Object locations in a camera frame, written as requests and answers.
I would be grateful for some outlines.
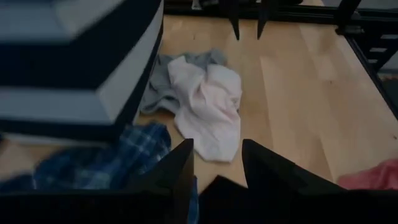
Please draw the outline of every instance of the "plaid fabric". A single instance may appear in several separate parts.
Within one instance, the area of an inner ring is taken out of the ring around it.
[[[166,126],[151,123],[130,126],[119,142],[107,148],[75,147],[41,162],[32,175],[0,182],[0,192],[26,190],[122,189],[130,176],[151,170],[170,152]],[[195,178],[188,214],[189,223],[198,221],[198,192]]]

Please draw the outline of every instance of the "wooden floor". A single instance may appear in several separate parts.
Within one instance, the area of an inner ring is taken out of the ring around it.
[[[256,21],[241,20],[240,41],[226,19],[167,16],[164,26],[162,54],[217,47],[241,75],[241,139],[253,139],[332,181],[398,157],[398,122],[333,26],[268,22],[257,40]],[[182,141],[171,114],[141,116],[139,123],[152,119],[168,126],[173,147]],[[0,156],[0,175],[8,165],[24,163],[23,153],[39,161],[53,151],[7,145],[22,152]],[[195,174],[200,191],[218,174],[246,185],[241,151],[230,164],[195,154]]]

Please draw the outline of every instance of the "white towel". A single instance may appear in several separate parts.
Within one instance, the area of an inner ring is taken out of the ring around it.
[[[175,124],[207,161],[231,162],[239,147],[241,77],[221,66],[207,66],[207,73],[189,64],[184,56],[168,64],[170,81],[181,108]]]

